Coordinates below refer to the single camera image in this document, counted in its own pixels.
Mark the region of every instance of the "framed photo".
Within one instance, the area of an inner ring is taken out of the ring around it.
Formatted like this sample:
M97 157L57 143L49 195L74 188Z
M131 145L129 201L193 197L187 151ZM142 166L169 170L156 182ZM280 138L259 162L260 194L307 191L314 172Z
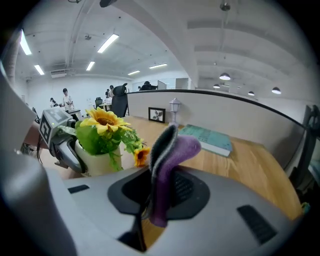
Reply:
M164 123L166 121L166 109L149 107L149 120Z

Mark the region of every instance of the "white ceiling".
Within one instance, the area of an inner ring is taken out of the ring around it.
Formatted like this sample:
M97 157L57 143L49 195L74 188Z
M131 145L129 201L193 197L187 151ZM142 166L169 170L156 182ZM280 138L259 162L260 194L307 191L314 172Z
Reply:
M230 92L258 93L315 64L295 22L272 1L227 0L229 11L220 9L221 0L178 1L194 45L199 88L213 89L227 72Z
M39 77L34 68L37 64L48 77L50 71L62 69L131 79L183 70L171 51L144 25L113 6L101 8L99 2L43 1L23 22L32 55L26 56L20 47L16 74L35 79ZM104 53L97 53L113 33L119 38ZM90 61L95 65L86 71ZM168 66L148 68L163 63ZM140 73L127 75L136 70Z
M271 93L278 86L283 98L314 101L316 60L287 13L271 0L228 0L228 12L220 9L221 2L118 0L101 8L99 0L44 1L24 21L33 54L20 49L17 73L36 78L39 64L45 72L88 74L90 61L96 61L90 74L133 79L184 68L196 87L213 90L227 72L231 81L229 88L221 87L224 92L279 97ZM97 53L113 33L120 37ZM161 63L168 66L148 69ZM127 76L136 70L141 72Z

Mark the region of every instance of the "book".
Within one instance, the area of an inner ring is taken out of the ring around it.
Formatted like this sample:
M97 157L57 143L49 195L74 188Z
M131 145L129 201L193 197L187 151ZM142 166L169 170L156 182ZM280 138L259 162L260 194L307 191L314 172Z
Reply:
M179 134L196 137L200 141L202 149L224 157L228 157L232 151L229 136L220 132L187 124L179 131Z

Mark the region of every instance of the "sunflower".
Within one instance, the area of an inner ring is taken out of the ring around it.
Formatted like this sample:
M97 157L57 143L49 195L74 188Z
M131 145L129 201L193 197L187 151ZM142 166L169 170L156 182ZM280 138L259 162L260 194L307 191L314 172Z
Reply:
M145 161L147 160L147 155L150 152L150 147L144 147L142 149L134 150L134 166L135 167L143 167L145 165Z
M110 130L116 132L118 128L132 131L129 127L130 123L125 122L122 118L117 117L111 111L105 111L98 107L97 109L85 110L91 117L84 119L80 123L80 127L95 126L99 135Z

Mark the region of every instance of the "purple sock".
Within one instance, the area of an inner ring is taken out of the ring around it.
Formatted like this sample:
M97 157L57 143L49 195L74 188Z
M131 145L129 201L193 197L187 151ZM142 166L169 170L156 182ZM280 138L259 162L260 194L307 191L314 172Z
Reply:
M193 136L178 135L172 153L163 160L158 170L155 184L153 210L150 216L152 224L158 227L167 226L166 213L170 207L170 174L174 167L193 158L201 150L200 142Z

